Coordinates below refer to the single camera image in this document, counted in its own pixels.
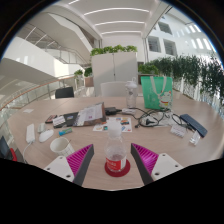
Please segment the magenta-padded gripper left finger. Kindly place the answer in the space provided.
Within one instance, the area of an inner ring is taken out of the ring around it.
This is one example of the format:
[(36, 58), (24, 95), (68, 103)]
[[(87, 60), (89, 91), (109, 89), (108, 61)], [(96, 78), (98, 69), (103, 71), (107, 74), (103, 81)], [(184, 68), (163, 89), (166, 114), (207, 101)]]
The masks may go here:
[(93, 155), (94, 146), (90, 144), (67, 157), (58, 156), (44, 170), (81, 186)]

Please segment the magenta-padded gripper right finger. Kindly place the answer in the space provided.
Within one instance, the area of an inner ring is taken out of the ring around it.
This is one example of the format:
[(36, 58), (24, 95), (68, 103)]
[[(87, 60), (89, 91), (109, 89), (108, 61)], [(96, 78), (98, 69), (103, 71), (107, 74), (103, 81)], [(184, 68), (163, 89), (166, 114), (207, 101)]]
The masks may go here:
[(131, 154), (145, 185), (177, 172), (183, 168), (166, 153), (157, 154), (143, 146), (132, 143)]

